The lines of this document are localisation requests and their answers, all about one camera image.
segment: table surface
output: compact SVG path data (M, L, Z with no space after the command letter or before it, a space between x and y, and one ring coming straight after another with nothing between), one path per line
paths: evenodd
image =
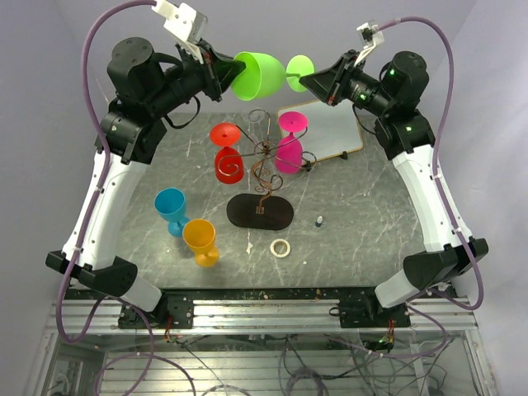
M175 115L182 123L189 115ZM139 182L121 227L117 255L139 267L139 273L161 288L271 288L378 285L395 274L403 259L423 249L422 230L408 192L374 136L364 133L364 148L347 160L320 162L311 172L284 175L277 192L290 201L295 217L281 231L241 229L226 215L228 201L253 192L248 174L236 185L215 177L218 147L210 129L233 122L262 140L265 123L249 124L239 114L201 114L184 130L169 130ZM272 122L271 136L281 138ZM244 138L234 146L251 153ZM244 159L246 168L257 160ZM193 253L172 237L153 207L154 197L174 186L186 195L187 217L209 220L216 228L220 259L212 268L195 264ZM323 225L315 227L322 215ZM291 253L276 258L274 239L290 242Z

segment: cable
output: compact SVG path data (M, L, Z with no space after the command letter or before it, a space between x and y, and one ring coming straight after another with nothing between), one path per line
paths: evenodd
M447 88L447 98L445 99L444 111L442 113L440 124L438 126L438 132L436 133L436 142L435 142L435 146L432 152L432 174L433 174L433 179L436 184L436 189L438 190L438 194L440 195L442 204L445 207L445 211L447 212L447 215L449 216L451 225L453 226L453 230L455 231L456 236L459 238L460 242L462 243L462 246L464 247L464 250L466 254L468 255L469 261L471 262L471 266L474 269L475 278L477 279L478 297L477 297L477 301L475 302L475 304L466 305L466 304L462 304L456 301L455 299L453 299L452 297L450 297L447 293L443 291L439 291L435 289L431 291L440 297L448 299L451 303L457 305L458 307L462 309L474 311L480 308L484 300L484 284L483 284L482 274L480 272L477 259L475 258L473 252L471 251L471 247L465 241L464 235L460 232L460 227L459 227L458 221L456 220L455 213L453 209L451 208L449 200L447 199L446 191L444 190L444 187L441 183L441 179L438 177L438 167L439 167L438 153L440 150L440 141L441 141L442 134L444 132L444 126L446 125L447 113L449 112L451 98L453 97L453 85L455 82L455 62L453 60L453 51L451 50L449 41L446 35L444 34L444 32L442 31L442 29L438 25L436 25L434 22L429 21L428 19L422 18L420 16L406 16L404 18L398 18L393 21L389 21L387 23L379 25L378 31L383 31L392 26L396 26L397 24L401 22L420 22L420 23L424 23L428 25L440 36L442 43L445 46L445 51L447 52L447 59L449 61L449 85Z
M191 355L193 355L202 365L204 365L204 367L207 370L209 370L214 375L216 380L221 383L222 387L224 388L226 396L229 396L228 390L226 389L224 382L222 382L222 380L219 378L219 376L215 373L215 371L213 369L211 369L200 357L198 357L194 352L192 352L187 346L181 344L178 341L176 341L176 344L178 344L180 347L184 348L187 352L189 352Z
M57 378L58 377L64 378L64 382L66 383L66 394L69 394L69 391L70 391L71 388L69 387L69 378L68 378L68 376L65 373L59 373L59 375L57 375Z
M432 363L425 362L423 365L432 365ZM444 383L447 378L447 370L443 368L441 365L436 364L436 367L438 367L440 370L444 371L444 376L442 377L442 381L438 384L438 389L440 389L442 386L444 386Z
M365 374L363 374L363 372L359 368L359 365L356 359L356 351L352 350L351 352L352 352L352 360L354 361L354 365L357 367L357 372L360 373L360 376L363 379L363 382L365 382L366 386L368 386L368 388L370 389L370 392L372 392L372 395L376 396L376 392L372 389L372 384L370 383L370 381L366 378Z
M297 350L295 349L295 347L291 344L291 342L288 342L288 345L290 346L291 350L295 353L295 355L297 356L297 358L299 359L300 361L300 364L303 365L303 366L306 366L306 364L303 362L303 360L301 359L299 353L297 352ZM288 367L286 366L286 356L284 356L284 368L286 370L286 372L289 374L289 375L293 375L291 373L291 371L288 369ZM358 370L358 367L361 368L361 367L366 367L367 364L370 364L370 362L368 363L365 363L363 366L357 366L357 367L354 367L354 368L351 368L347 371L344 371L342 372L341 374L339 375L325 375L325 374L320 374L321 378L325 381L332 381L332 380L339 380L341 378L353 378L353 375L348 375L354 371L357 371Z
M289 345L291 346L290 341L288 340L288 337L286 337L284 349L282 350L282 353L279 356L279 366L277 369L279 386L282 394L284 394L285 396L290 396L291 391L299 380L312 379L317 386L318 396L329 396L328 388L324 384L322 376L317 371L310 369L308 366L304 365L304 363L303 367L297 369L295 373L291 374L288 371L288 374L290 374L290 379L288 380L288 384L286 385L286 390L284 389L284 386L282 384L281 367L283 365L285 366L286 351Z
M417 377L415 379L413 379L411 382L409 382L407 385L405 385L403 388L401 388L394 396L398 396L398 394L400 394L405 388L407 388L408 386L414 384L415 382L417 382L418 380L421 380L421 379L424 379L423 381L423 384L422 384L422 387L420 388L420 393L419 394L422 394L422 391L423 391L423 387L424 385L426 384L426 378L427 376L431 373L432 371L432 368L436 365L436 362L438 361L438 359L440 359L440 356L442 353L444 353L444 351L447 349L447 347L454 341L455 339L454 338L451 338L447 344L445 345L445 347L438 353L438 355L436 355L435 357L435 360L432 361L431 363L431 367L429 368L429 370L427 371L426 374L424 374L423 376L421 377Z
M357 123L360 125L361 128L363 128L366 132L368 132L369 134L373 134L374 136L376 136L376 133L373 131L373 130L370 130L368 129L366 126L364 126L361 121L360 121L360 117L357 115L357 109L356 109L356 105L352 105L352 111L354 112L354 116L356 117L356 121Z
M122 299L116 299L116 300L119 301L122 304L127 304ZM116 357L115 359L112 359L111 361L106 363L102 367L102 369L99 370L99 372L96 375L95 381L93 382L93 393L96 396L99 396L99 384L101 382L102 376L103 376L105 370L107 370L111 365L113 365L117 361L121 361L123 359L128 359L128 358L134 357L134 356L142 356L142 357L148 357L147 365L145 366L145 368L141 372L141 375L139 376L139 378L135 381L134 385L132 385L132 387L129 390L127 390L123 394L123 396L128 396L129 394L134 392L134 390L138 387L138 385L141 383L141 381L144 380L145 376L147 375L147 372L149 371L149 368L150 368L150 365L151 365L153 359L156 359L158 361L164 361L165 363L168 363L169 365L173 365L174 367L179 369L179 371L181 371L185 375L185 377L187 377L187 379L189 380L189 383L191 384L191 387L192 387L192 393L193 393L194 396L196 396L196 388L195 388L194 383L192 382L192 378L189 375L189 373L187 373L186 370L183 367L181 367L180 365L178 365L174 361L170 361L169 359L165 359L164 357L160 357L160 356L155 356L154 355L154 333L153 333L153 330L152 330L152 326L150 326L150 323L147 320L147 317L145 316L145 314L143 313L143 311L141 309L139 309L138 307L135 307L133 305L131 305L130 307L139 315L139 317L145 323L145 327L148 330L148 337L150 339L150 353L132 352L132 353L128 353L128 354L123 355L123 356Z
M59 331L60 337L67 344L74 344L75 342L79 342L83 338L85 338L87 330L90 327L90 323L92 322L93 316L97 310L97 307L101 303L101 299L99 299L94 304L92 311L88 315L87 321L84 324L79 335L75 338L70 338L68 334L66 334L64 330L64 325L63 325L63 314L62 314L63 299L64 299L64 296L66 295L66 290L69 285L69 279L72 274L72 270L77 264L77 260L79 259L80 251L83 247L84 237L86 235L88 225L92 218L92 214L95 209L97 199L99 198L102 187L105 184L106 176L108 175L108 171L110 170L110 146L108 145L108 141L106 140L105 133L103 132L101 126L99 125L99 120L97 119L95 109L93 108L92 98L90 96L90 90L88 88L87 69L88 69L88 54L90 52L90 46L92 45L93 38L95 34L97 33L97 30L101 27L101 25L108 18L112 17L117 12L123 11L127 8L132 8L132 7L137 7L137 6L155 6L155 5L156 5L156 2L154 0L132 0L130 2L125 2L123 4L120 4L119 6L111 8L110 10L108 10L107 12L99 16L99 18L97 18L97 20L94 22L94 24L88 31L87 37L84 41L84 45L82 46L82 56L81 56L82 95L84 97L84 101L86 102L86 106L88 109L88 114L90 115L90 119L92 120L93 126L96 129L97 136L99 137L99 140L101 141L101 145L102 145L103 152L105 155L105 160L104 160L103 167L101 170L101 175L99 176L99 180L97 181L97 189L92 194L92 198L90 199L88 203L84 218L82 219L81 227L78 231L77 241L75 243L75 251L73 252L73 255L70 258L68 267L66 268L66 271L64 272L63 279L60 282L59 293L57 295L57 304L55 306L57 329Z
M59 381L57 382L55 385L53 385L51 388L48 388L48 390L46 390L46 393L48 393L49 391L55 389L55 388L58 388L60 385L62 385L64 383L64 381Z
M169 118L168 115L164 115L163 116L163 119L167 122L167 124L173 128L174 130L182 130L183 128L185 128L186 126L188 126L192 121L195 120L195 118L200 114L200 108L201 108L201 103L200 103L200 99L198 99L197 97L192 97L195 102L196 102L196 112L195 114L192 116L192 118L190 120L188 120L187 122L184 122L183 124L180 124L180 125L174 125L174 123L172 122L172 120Z
M204 393L201 394L201 396L206 396L208 393L214 392L216 389L222 389L222 388L236 390L237 392L240 392L241 394L245 394L246 396L251 396L251 394L247 390L239 388L238 386L232 386L232 385L216 385L210 389L207 389Z

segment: black bracket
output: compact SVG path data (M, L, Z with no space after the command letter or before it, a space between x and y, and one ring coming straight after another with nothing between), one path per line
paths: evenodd
M172 320L172 329L192 328L195 316L195 305L185 295L170 294L165 296L156 307L152 317L148 318L151 326L156 328L166 328L168 319ZM145 328L143 320L129 306L125 305L121 309L119 328L121 329L142 329Z
M341 328L386 328L390 319L394 320L397 328L410 326L405 304L384 309L374 293L350 294L349 297L340 300L337 307L329 312L330 316L339 317Z
M49 252L45 262L46 266L64 274L69 265L66 255L60 250ZM114 262L107 268L93 270L92 266L76 265L71 277L77 279L81 285L114 297L121 297L134 284L138 274L138 267L121 257L115 257Z

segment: gray wall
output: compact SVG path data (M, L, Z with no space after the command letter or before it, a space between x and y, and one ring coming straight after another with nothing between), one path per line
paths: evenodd
M455 95L441 146L445 178L466 224L488 240L484 305L475 312L501 394L526 394L528 343L528 36L523 0L478 0L455 43ZM439 117L446 64L422 104ZM476 296L471 271L458 282Z
M1 394L22 394L56 297L45 267L73 229L86 193L94 132L78 47L52 0L0 6ZM99 96L98 108L103 100Z
M80 44L92 22L106 9L121 0L55 0ZM400 0L398 2L361 0L189 0L195 9L206 14L209 25L205 39L219 52L235 55L249 50L276 56L284 65L296 54L308 55L317 69L334 64L350 48L360 48L356 28L369 20L387 21L395 17L419 15L430 17L454 39L475 0ZM139 35L153 43L159 52L175 53L174 41L163 29L163 19L148 7L122 12L103 26L94 40L91 62L103 92L114 96L106 76L112 48L120 40ZM367 71L377 76L381 66L399 50L422 54L431 70L441 62L442 47L434 32L425 26L400 27L386 37L386 44L370 58ZM220 104L204 100L204 111L240 111L263 106L269 111L302 101L313 100L308 92L298 94L287 86L275 96L251 103L241 102L231 92ZM194 111L182 107L181 111Z

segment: plastic wine glass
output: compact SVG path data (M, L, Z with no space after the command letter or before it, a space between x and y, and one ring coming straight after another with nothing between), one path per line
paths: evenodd
M290 134L277 145L275 166L282 173L296 173L303 164L303 145L295 134L308 127L308 118L298 111L287 111L279 117L279 126Z
M244 177L242 157L237 150L229 147L240 139L240 129L230 122L215 125L209 135L211 141L222 147L214 158L214 173L224 184L240 182Z
M174 187L160 191L154 199L154 207L162 219L168 221L168 232L180 238L189 219L185 216L186 201L182 191Z
M215 238L215 227L205 219L191 220L183 229L183 240L195 253L195 261L199 266L213 266L219 260Z

